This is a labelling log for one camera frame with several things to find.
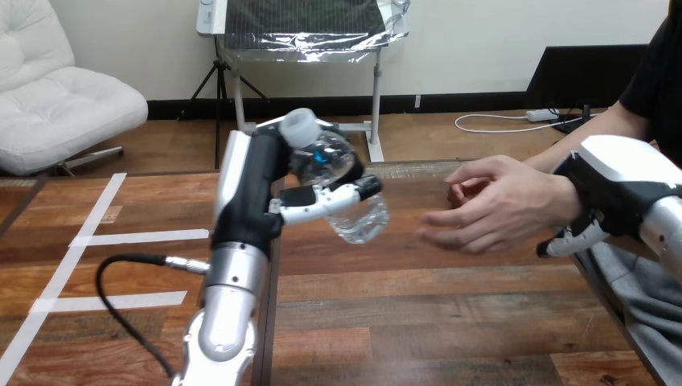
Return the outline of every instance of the black baseboard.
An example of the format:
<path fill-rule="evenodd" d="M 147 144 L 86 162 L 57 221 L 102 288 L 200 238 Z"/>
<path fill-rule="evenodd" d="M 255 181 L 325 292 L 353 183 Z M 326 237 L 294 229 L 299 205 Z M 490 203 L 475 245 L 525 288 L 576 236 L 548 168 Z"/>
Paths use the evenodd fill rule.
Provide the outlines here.
<path fill-rule="evenodd" d="M 382 114 L 402 113 L 461 113 L 467 111 L 516 110 L 524 108 L 525 92 L 485 92 L 474 94 L 422 95 L 415 108 L 414 95 L 381 97 Z M 216 100 L 197 99 L 176 101 L 148 101 L 150 120 L 160 119 L 215 119 Z M 264 102 L 257 98 L 244 99 L 247 119 L 281 117 L 289 111 L 307 107 L 320 117 L 353 117 L 372 114 L 371 96 L 341 96 L 324 98 L 273 98 Z M 220 115 L 234 119 L 232 100 L 225 101 Z"/>

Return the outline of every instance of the wooden table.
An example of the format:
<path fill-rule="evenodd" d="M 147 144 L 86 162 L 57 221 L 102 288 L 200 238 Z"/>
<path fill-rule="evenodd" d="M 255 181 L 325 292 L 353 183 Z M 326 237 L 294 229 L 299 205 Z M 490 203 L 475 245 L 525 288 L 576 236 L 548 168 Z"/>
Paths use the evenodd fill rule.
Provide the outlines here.
<path fill-rule="evenodd" d="M 422 212 L 447 206 L 441 180 L 457 166 L 373 166 L 391 220 L 366 245 L 346 244 L 324 221 L 284 231 L 243 384 L 553 386 L 604 384 L 604 375 L 653 384 L 573 263 L 534 256 L 548 234 L 480 257 L 414 238 Z M 166 384 L 92 301 L 94 272 L 124 252 L 207 260 L 216 184 L 216 174 L 114 175 L 37 191 L 0 235 L 0 385 Z M 105 288 L 144 298 L 147 307 L 125 315 L 180 369 L 201 281 L 120 263 Z"/>

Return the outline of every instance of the finger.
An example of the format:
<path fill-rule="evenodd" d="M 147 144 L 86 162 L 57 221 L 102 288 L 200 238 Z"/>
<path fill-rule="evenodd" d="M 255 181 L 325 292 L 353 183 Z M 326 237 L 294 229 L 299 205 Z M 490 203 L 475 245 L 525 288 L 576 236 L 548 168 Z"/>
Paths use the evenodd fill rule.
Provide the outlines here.
<path fill-rule="evenodd" d="M 462 187 L 473 187 L 474 185 L 478 185 L 479 183 L 485 182 L 487 179 L 485 177 L 480 178 L 480 179 L 468 179 L 467 181 L 464 181 L 460 185 Z"/>
<path fill-rule="evenodd" d="M 466 255 L 480 255 L 498 250 L 497 248 L 501 248 L 502 243 L 503 242 L 499 239 L 499 234 L 488 233 L 485 236 L 462 246 L 458 251 Z"/>
<path fill-rule="evenodd" d="M 424 241 L 437 245 L 441 248 L 459 250 L 470 243 L 473 243 L 494 231 L 493 227 L 485 219 L 462 229 L 449 231 L 434 231 L 420 229 L 418 235 Z"/>
<path fill-rule="evenodd" d="M 494 196 L 494 189 L 486 189 L 457 209 L 425 213 L 421 222 L 435 227 L 466 227 L 491 214 Z"/>
<path fill-rule="evenodd" d="M 453 185 L 448 191 L 448 200 L 455 207 L 461 207 L 464 204 L 463 200 L 465 198 L 466 196 L 464 195 L 464 191 L 462 191 L 462 187 L 459 185 Z"/>
<path fill-rule="evenodd" d="M 496 179 L 508 167 L 513 160 L 506 156 L 496 155 L 472 161 L 460 166 L 453 174 L 446 177 L 447 183 L 463 183 L 468 179 L 476 179 L 481 177 L 488 177 L 489 179 Z"/>

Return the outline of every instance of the white cable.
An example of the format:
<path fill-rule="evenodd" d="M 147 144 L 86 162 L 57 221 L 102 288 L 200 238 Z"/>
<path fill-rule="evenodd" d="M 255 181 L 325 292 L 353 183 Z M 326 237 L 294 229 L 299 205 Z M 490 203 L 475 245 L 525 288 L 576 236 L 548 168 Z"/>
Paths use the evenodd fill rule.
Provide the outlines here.
<path fill-rule="evenodd" d="M 592 114 L 590 117 L 596 117 L 599 114 Z M 489 114 L 469 114 L 469 115 L 463 115 L 456 120 L 454 120 L 454 125 L 457 126 L 458 129 L 461 131 L 466 131 L 467 133 L 488 133 L 488 134 L 498 134 L 498 133 L 523 133 L 523 132 L 528 132 L 528 131 L 535 131 L 535 130 L 540 130 L 540 129 L 547 129 L 548 127 L 553 127 L 553 126 L 559 126 L 563 125 L 565 123 L 571 123 L 575 121 L 580 121 L 582 117 L 580 118 L 575 118 L 571 119 L 570 121 L 564 121 L 564 122 L 557 122 L 557 123 L 552 123 L 549 125 L 542 125 L 542 126 L 537 126 L 537 127 L 532 127 L 530 129 L 518 129 L 518 130 L 473 130 L 473 129 L 465 129 L 459 125 L 459 122 L 464 119 L 464 118 L 471 118 L 471 117 L 488 117 L 488 118 L 499 118 L 499 119 L 527 119 L 526 116 L 523 117 L 505 117 L 503 115 L 489 115 Z"/>

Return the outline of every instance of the plastic water bottle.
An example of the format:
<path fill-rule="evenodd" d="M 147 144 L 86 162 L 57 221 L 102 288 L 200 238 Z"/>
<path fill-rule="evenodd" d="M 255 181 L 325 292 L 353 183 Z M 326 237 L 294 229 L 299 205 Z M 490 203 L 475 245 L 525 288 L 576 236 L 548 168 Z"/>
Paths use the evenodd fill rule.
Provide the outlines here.
<path fill-rule="evenodd" d="M 302 185 L 334 183 L 354 170 L 357 155 L 343 135 L 322 130 L 310 109 L 297 109 L 280 123 L 280 133 L 294 151 L 291 170 Z M 328 216 L 329 225 L 351 244 L 364 244 L 386 228 L 388 206 L 374 195 L 347 211 Z"/>

